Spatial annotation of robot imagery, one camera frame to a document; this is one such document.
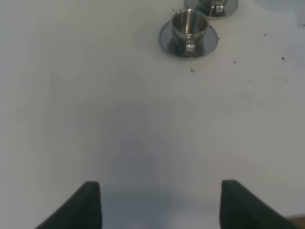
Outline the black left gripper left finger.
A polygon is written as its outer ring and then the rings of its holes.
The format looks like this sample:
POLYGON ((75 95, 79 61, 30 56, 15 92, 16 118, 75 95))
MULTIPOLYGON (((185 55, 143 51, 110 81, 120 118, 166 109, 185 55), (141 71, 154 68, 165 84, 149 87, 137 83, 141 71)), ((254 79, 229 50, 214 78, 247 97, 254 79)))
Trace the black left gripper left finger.
POLYGON ((97 181, 85 182, 38 229, 101 229, 102 204, 97 181))

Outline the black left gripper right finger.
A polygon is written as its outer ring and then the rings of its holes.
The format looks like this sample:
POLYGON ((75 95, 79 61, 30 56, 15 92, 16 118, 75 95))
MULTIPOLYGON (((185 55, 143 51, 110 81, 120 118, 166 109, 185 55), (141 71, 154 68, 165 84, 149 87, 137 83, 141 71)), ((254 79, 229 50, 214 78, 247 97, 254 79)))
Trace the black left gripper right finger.
POLYGON ((222 229, 297 228, 236 180, 221 183, 219 223, 222 229))

